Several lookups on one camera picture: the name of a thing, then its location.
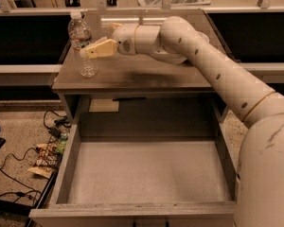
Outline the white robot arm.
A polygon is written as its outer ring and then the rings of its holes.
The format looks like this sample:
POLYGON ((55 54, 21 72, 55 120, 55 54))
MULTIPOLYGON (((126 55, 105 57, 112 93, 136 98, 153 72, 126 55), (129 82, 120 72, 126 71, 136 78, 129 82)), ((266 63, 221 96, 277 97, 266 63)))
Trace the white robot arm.
POLYGON ((248 128, 238 161, 234 227, 284 227, 284 96, 208 43, 185 19, 161 26, 114 25, 80 51, 85 59, 145 54, 189 60, 248 128))

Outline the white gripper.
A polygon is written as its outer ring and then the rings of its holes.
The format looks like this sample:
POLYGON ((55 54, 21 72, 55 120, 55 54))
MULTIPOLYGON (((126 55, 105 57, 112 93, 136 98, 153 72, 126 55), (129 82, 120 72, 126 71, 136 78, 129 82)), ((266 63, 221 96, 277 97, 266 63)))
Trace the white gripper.
POLYGON ((80 51, 84 59, 111 57, 117 51, 123 55, 135 55, 135 31, 138 24, 109 23, 107 28, 113 31, 113 39, 89 44, 80 51))

